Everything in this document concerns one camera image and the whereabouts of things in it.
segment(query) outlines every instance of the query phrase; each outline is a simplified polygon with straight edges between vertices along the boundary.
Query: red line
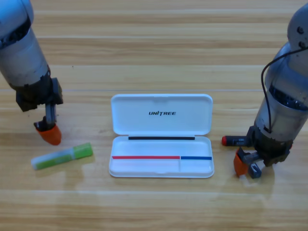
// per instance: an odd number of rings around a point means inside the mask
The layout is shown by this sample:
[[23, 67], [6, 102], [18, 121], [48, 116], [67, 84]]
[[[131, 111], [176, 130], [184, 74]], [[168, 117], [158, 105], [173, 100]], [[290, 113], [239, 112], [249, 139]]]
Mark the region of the red line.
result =
[[115, 155], [113, 159], [180, 159], [179, 156], [157, 156], [157, 155]]

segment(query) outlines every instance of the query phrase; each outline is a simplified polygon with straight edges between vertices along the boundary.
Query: unitree logo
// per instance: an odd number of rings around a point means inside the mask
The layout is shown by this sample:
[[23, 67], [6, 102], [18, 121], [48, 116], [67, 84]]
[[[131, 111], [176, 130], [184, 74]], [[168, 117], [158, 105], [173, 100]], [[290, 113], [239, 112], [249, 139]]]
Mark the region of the unitree logo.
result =
[[158, 115], [158, 116], [175, 116], [176, 112], [149, 112], [149, 115]]

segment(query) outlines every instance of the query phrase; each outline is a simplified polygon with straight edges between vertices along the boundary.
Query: table surface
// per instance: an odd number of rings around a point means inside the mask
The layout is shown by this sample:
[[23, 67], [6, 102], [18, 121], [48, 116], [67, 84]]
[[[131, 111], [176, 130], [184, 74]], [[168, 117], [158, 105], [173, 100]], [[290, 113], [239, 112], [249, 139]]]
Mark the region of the table surface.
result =
[[[0, 77], [1, 231], [306, 231], [308, 126], [258, 180], [234, 174], [226, 134], [245, 135], [260, 72], [287, 41], [305, 0], [32, 0], [34, 31], [64, 90], [63, 140], [36, 133], [44, 107], [22, 113]], [[119, 93], [206, 93], [214, 101], [215, 174], [120, 179], [108, 172], [110, 99]], [[91, 142], [94, 156], [34, 171], [30, 160]]]

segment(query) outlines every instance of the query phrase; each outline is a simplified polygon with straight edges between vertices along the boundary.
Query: black cable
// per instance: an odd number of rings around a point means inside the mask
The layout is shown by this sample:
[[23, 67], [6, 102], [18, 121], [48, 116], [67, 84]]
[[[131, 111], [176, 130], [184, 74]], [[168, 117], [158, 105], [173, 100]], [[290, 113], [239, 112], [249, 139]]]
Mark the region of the black cable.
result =
[[291, 51], [291, 52], [288, 52], [288, 53], [286, 53], [286, 54], [283, 54], [283, 55], [281, 55], [281, 56], [279, 56], [278, 58], [276, 58], [276, 59], [274, 59], [273, 61], [271, 61], [270, 63], [268, 63], [265, 67], [264, 67], [264, 69], [263, 69], [263, 71], [262, 71], [262, 73], [261, 73], [261, 84], [262, 84], [262, 89], [263, 89], [263, 92], [264, 92], [264, 97], [265, 97], [265, 100], [266, 100], [266, 104], [267, 104], [267, 107], [268, 107], [268, 112], [269, 112], [269, 128], [265, 128], [266, 129], [266, 131], [268, 132], [268, 133], [271, 133], [271, 116], [270, 116], [270, 103], [269, 103], [269, 99], [268, 99], [268, 96], [267, 96], [267, 94], [266, 94], [266, 90], [265, 90], [265, 86], [264, 86], [264, 72], [266, 71], [266, 69], [270, 66], [270, 65], [272, 65], [273, 63], [275, 63], [275, 62], [277, 62], [278, 60], [280, 60], [280, 59], [282, 59], [282, 58], [284, 58], [284, 57], [286, 57], [286, 56], [288, 56], [288, 55], [291, 55], [291, 54], [295, 54], [295, 53], [299, 53], [299, 52], [301, 52], [301, 51], [305, 51], [305, 50], [308, 50], [308, 47], [304, 47], [304, 48], [301, 48], [301, 49], [298, 49], [298, 50], [296, 50], [296, 51]]

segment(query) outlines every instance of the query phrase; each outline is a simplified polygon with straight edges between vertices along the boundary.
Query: open case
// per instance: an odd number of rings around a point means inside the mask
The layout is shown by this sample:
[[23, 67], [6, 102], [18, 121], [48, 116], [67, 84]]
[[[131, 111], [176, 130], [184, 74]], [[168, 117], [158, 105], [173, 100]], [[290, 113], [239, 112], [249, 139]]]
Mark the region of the open case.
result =
[[111, 99], [114, 177], [208, 178], [214, 174], [213, 100], [206, 94], [120, 94]]

